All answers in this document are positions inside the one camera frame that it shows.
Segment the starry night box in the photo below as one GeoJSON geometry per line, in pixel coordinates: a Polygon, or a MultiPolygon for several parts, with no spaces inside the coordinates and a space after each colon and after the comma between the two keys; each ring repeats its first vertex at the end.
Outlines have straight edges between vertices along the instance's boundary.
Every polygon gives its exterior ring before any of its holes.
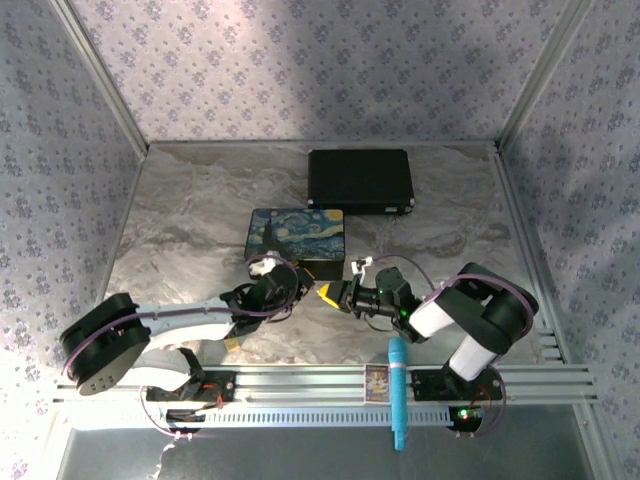
{"type": "Polygon", "coordinates": [[[342,210],[257,208],[244,250],[246,259],[276,250],[320,281],[342,280],[344,218],[342,210]]]}

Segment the yellow object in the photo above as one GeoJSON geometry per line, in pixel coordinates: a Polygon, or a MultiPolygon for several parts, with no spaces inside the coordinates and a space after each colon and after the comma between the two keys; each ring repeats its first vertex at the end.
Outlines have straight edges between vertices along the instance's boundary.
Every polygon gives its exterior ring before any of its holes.
{"type": "Polygon", "coordinates": [[[330,298],[327,298],[328,291],[329,291],[329,284],[327,283],[326,285],[318,289],[318,295],[320,295],[320,298],[322,298],[325,302],[327,302],[333,308],[337,308],[338,310],[340,310],[340,306],[336,302],[334,302],[330,298]]]}
{"type": "Polygon", "coordinates": [[[225,338],[224,346],[227,348],[227,352],[237,352],[240,350],[240,344],[238,343],[238,337],[225,338]]]}

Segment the van gogh painting print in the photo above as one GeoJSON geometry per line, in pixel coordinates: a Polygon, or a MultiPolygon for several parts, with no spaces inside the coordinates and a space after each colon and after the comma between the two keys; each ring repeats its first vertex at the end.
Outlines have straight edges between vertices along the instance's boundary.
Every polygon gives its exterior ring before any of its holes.
{"type": "Polygon", "coordinates": [[[245,258],[277,250],[290,260],[344,260],[341,210],[259,208],[253,211],[245,258]]]}

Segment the black cable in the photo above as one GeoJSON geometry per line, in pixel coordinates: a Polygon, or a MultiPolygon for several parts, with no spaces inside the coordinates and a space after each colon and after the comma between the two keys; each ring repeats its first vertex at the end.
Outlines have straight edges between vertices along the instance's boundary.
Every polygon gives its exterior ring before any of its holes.
{"type": "Polygon", "coordinates": [[[424,277],[424,279],[427,281],[427,283],[429,284],[429,287],[431,287],[432,291],[435,291],[436,286],[435,284],[431,281],[431,278],[429,278],[429,275],[427,275],[427,272],[424,271],[424,269],[414,260],[410,259],[409,257],[407,257],[406,255],[400,255],[398,253],[386,253],[384,255],[380,255],[377,258],[374,258],[373,261],[374,263],[379,261],[379,260],[383,260],[385,258],[390,258],[390,257],[396,257],[396,258],[402,258],[403,260],[406,260],[407,262],[409,262],[410,264],[412,264],[414,267],[416,267],[418,269],[418,271],[422,274],[422,276],[424,277]]]}
{"type": "Polygon", "coordinates": [[[238,285],[236,288],[234,288],[233,290],[231,290],[233,293],[235,293],[236,295],[238,294],[242,294],[244,293],[244,291],[247,288],[251,288],[253,287],[254,284],[253,283],[243,283],[242,285],[238,285]]]}
{"type": "Polygon", "coordinates": [[[365,315],[364,315],[364,321],[365,321],[365,322],[367,322],[367,325],[369,325],[369,327],[370,327],[372,330],[375,330],[376,332],[382,332],[382,333],[390,333],[390,332],[393,332],[393,328],[392,328],[391,330],[385,330],[385,329],[382,329],[382,328],[374,327],[374,326],[371,324],[371,322],[369,321],[369,318],[371,318],[371,317],[369,317],[369,315],[367,315],[367,314],[365,314],[365,315]]]}

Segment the aluminum rail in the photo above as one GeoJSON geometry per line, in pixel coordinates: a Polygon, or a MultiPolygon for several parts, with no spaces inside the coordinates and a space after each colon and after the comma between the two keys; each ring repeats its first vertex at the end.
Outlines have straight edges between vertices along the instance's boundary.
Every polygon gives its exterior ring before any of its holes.
{"type": "MultiPolygon", "coordinates": [[[[456,406],[466,402],[416,402],[410,387],[412,370],[439,370],[440,366],[407,368],[408,404],[456,406]]],[[[361,407],[363,365],[262,366],[223,365],[205,370],[237,372],[234,401],[225,410],[276,407],[361,407]]],[[[522,365],[498,367],[512,405],[579,405],[597,402],[589,369],[585,365],[522,365]]],[[[81,397],[70,385],[59,385],[54,402],[104,402],[131,399],[138,387],[117,386],[96,396],[81,397]]],[[[166,402],[173,408],[197,408],[201,402],[166,402]]]]}

